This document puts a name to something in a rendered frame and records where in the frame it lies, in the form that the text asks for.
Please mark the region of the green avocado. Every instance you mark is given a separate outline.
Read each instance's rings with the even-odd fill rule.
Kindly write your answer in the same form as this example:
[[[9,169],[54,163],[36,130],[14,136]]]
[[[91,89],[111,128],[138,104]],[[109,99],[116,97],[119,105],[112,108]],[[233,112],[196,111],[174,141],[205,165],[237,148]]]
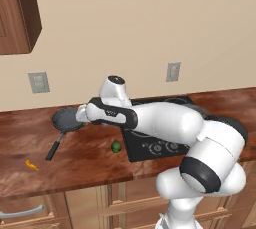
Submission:
[[[121,144],[119,141],[114,141],[112,144],[111,144],[111,150],[114,152],[114,153],[119,153],[121,151],[122,147],[121,147]]]

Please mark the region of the grey wall socket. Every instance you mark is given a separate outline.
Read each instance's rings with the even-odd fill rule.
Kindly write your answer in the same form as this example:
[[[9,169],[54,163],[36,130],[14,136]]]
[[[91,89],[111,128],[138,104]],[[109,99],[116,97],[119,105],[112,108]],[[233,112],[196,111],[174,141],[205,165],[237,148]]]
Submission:
[[[29,72],[28,77],[33,94],[48,93],[50,91],[47,73],[45,71]]]

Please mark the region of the grey wall switch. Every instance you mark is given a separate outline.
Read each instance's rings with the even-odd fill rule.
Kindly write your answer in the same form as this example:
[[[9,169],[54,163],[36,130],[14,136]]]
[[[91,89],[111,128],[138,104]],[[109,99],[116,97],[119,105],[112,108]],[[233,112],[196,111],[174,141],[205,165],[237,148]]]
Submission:
[[[179,79],[179,72],[180,72],[180,62],[169,62],[167,67],[167,82],[175,82]]]

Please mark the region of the orange shrimp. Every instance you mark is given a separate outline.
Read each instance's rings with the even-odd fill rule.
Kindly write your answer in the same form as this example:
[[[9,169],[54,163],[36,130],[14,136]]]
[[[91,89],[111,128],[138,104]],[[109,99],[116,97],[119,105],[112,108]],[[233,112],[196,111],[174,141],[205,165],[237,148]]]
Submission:
[[[25,161],[25,163],[26,163],[26,165],[27,165],[28,167],[30,167],[30,168],[32,168],[32,169],[34,169],[34,170],[36,170],[36,171],[39,171],[39,168],[38,168],[35,164],[31,163],[30,160],[27,159],[27,160]]]

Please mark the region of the dark grey frying pan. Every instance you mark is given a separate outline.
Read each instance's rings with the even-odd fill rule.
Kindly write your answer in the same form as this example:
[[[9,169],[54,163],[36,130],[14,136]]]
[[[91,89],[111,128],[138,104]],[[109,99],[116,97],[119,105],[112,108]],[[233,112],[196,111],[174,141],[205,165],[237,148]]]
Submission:
[[[204,109],[204,108],[202,108],[200,106],[197,106],[195,104],[187,104],[187,107],[189,107],[189,108],[199,112],[202,115],[203,118],[205,118],[205,117],[210,115],[210,113],[206,109]]]
[[[52,116],[53,126],[60,131],[60,135],[53,143],[50,151],[46,156],[47,161],[51,161],[57,151],[62,137],[68,133],[81,129],[84,124],[76,120],[77,107],[68,107],[58,110]]]

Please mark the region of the wooden drawer front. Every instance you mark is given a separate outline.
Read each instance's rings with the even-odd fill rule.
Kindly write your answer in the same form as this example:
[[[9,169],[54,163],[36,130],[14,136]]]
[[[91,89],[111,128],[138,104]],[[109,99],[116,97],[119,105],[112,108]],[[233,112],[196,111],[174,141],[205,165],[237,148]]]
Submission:
[[[142,201],[167,203],[156,190],[156,178],[143,178],[112,185],[112,205]]]
[[[3,222],[5,224],[11,224],[31,219],[45,218],[52,212],[52,205],[50,204],[47,195],[0,201],[0,211],[3,211],[4,213],[30,210],[41,204],[44,205],[44,210],[39,213],[17,218],[0,219],[0,223]]]

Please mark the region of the black hob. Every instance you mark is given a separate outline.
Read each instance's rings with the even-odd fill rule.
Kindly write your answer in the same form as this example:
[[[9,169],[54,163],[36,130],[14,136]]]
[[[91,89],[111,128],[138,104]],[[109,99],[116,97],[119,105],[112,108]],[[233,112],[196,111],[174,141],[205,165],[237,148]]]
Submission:
[[[192,99],[189,98],[187,95],[131,100],[132,105],[147,104],[151,102],[170,102],[185,106],[187,106],[187,104],[195,104]],[[176,151],[170,151],[167,149],[167,144],[169,143],[167,141],[160,140],[158,138],[154,138],[129,129],[121,129],[121,132],[130,162],[180,156],[186,154],[189,150],[189,147],[187,145],[177,143],[179,145],[179,148]],[[162,150],[159,153],[152,152],[150,150],[150,146],[152,144],[159,144],[162,147]]]

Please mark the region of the brown wooden wall cupboard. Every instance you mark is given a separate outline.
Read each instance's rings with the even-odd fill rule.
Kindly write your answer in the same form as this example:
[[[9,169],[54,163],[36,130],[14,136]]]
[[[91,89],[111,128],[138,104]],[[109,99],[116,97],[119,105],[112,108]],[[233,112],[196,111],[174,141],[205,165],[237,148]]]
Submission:
[[[31,53],[41,30],[37,0],[0,0],[0,55]]]

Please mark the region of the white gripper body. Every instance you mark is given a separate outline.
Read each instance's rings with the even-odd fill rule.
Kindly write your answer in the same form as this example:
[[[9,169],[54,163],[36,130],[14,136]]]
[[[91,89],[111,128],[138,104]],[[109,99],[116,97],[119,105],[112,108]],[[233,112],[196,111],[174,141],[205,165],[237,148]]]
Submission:
[[[80,105],[76,112],[76,120],[81,123],[87,123],[86,104]]]

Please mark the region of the wooden cupboard door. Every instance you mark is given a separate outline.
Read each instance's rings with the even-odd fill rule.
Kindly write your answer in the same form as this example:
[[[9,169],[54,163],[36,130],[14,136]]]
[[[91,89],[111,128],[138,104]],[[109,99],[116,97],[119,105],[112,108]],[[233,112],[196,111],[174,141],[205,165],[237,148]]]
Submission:
[[[109,229],[103,215],[108,207],[105,186],[67,191],[65,198],[73,229]]]

